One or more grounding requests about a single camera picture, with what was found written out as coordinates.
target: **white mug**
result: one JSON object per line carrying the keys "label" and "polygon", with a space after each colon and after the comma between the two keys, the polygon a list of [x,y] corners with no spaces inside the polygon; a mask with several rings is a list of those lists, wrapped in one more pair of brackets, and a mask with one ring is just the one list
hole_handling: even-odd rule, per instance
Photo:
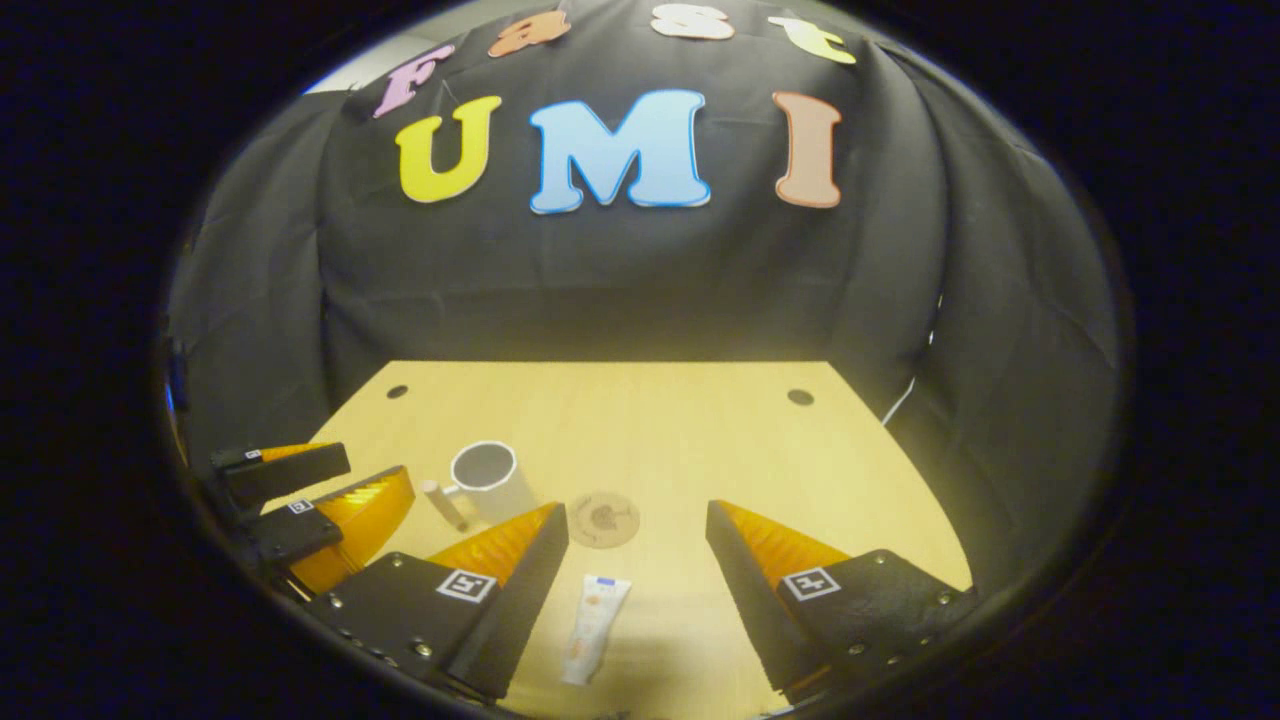
{"label": "white mug", "polygon": [[449,464],[449,477],[453,487],[444,495],[465,492],[480,519],[490,525],[538,507],[516,451],[506,443],[481,441],[463,447]]}

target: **yellow letter u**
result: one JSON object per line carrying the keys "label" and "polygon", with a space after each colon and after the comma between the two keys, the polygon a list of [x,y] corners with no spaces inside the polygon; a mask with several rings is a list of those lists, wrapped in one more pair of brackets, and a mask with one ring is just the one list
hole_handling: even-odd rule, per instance
{"label": "yellow letter u", "polygon": [[497,95],[465,102],[453,111],[462,123],[462,156],[452,170],[431,168],[431,136],[444,122],[439,115],[421,119],[396,136],[401,149],[401,188],[411,200],[436,202],[471,188],[489,164],[489,115],[502,105]]}

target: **foam letter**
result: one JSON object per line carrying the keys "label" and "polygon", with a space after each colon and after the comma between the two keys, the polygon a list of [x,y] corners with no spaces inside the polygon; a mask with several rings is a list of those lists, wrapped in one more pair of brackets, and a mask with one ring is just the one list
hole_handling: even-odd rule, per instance
{"label": "foam letter", "polygon": [[439,115],[424,118],[396,136],[401,147],[401,188],[411,200],[435,202],[456,197],[471,188],[489,164],[489,115],[502,105],[490,95],[458,105],[453,119],[462,123],[462,156],[452,170],[436,173],[431,168],[431,136],[443,120]]}
{"label": "foam letter", "polygon": [[705,104],[691,90],[655,90],[631,106],[616,133],[585,102],[557,102],[529,117],[543,133],[541,188],[529,206],[538,214],[568,213],[582,204],[582,191],[570,181],[577,165],[602,205],[618,195],[631,161],[640,177],[627,197],[641,206],[705,205],[712,188],[698,177],[694,156],[694,113]]}
{"label": "foam letter", "polygon": [[733,26],[723,22],[728,15],[705,5],[658,5],[653,9],[658,18],[649,26],[671,37],[698,37],[701,40],[728,40]]}
{"label": "foam letter", "polygon": [[773,102],[787,114],[791,142],[787,174],[778,178],[774,191],[792,205],[835,208],[840,188],[831,182],[831,132],[840,110],[799,92],[774,92]]}
{"label": "foam letter", "polygon": [[387,79],[387,92],[383,95],[383,104],[374,110],[374,117],[380,118],[396,108],[413,99],[413,86],[422,85],[435,70],[435,61],[444,60],[453,54],[453,46],[445,45],[439,50],[433,50],[412,63],[396,68]]}
{"label": "foam letter", "polygon": [[564,13],[559,10],[525,18],[507,26],[507,29],[498,33],[498,42],[494,42],[493,47],[489,49],[489,56],[502,58],[530,45],[556,40],[568,32],[571,27],[573,26],[564,22]]}
{"label": "foam letter", "polygon": [[787,37],[791,42],[805,53],[813,53],[819,58],[826,58],[846,65],[856,63],[854,56],[849,53],[836,50],[828,45],[828,42],[844,45],[845,41],[841,40],[838,35],[832,35],[818,28],[818,26],[810,22],[797,20],[794,18],[769,18],[769,22],[776,26],[782,26],[782,28],[787,31]]}

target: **tube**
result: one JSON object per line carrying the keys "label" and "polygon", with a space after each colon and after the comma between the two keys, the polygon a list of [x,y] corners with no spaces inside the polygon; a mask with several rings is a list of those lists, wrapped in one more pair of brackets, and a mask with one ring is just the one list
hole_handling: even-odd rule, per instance
{"label": "tube", "polygon": [[585,685],[600,665],[604,638],[609,625],[622,606],[622,598],[631,589],[631,580],[614,580],[598,575],[582,578],[582,600],[577,603],[577,621],[564,653],[561,682]]}
{"label": "tube", "polygon": [[449,489],[440,489],[440,483],[435,480],[426,480],[422,483],[422,492],[426,493],[426,498],[431,501],[431,505],[444,515],[444,520],[453,525],[458,532],[467,532],[467,521],[458,512],[458,509],[453,506],[453,501],[448,498],[451,489],[457,489],[458,486],[453,486]]}

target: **black cloth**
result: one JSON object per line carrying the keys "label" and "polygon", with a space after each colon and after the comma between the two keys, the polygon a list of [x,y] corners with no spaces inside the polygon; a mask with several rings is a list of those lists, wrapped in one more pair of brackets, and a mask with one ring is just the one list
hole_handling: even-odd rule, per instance
{"label": "black cloth", "polygon": [[[174,284],[192,457],[305,441],[398,359],[828,360],[878,416],[911,388],[888,428],[978,583],[1038,562],[1097,492],[1119,411],[1117,278],[1096,224],[1007,120],[872,28],[819,23],[850,67],[768,23],[791,10],[717,3],[735,37],[691,41],[649,27],[658,4],[548,5],[567,35],[489,58],[526,15],[503,18],[452,38],[379,119],[385,81],[305,96],[255,136]],[[640,208],[623,192],[602,206],[575,177],[581,208],[531,213],[530,114],[581,100],[616,129],[662,88],[707,99],[694,132],[708,205]],[[841,113],[838,206],[777,197],[774,91]],[[486,95],[502,105],[484,176],[456,199],[406,197],[396,135],[440,115],[433,164],[451,168],[452,113]]]}

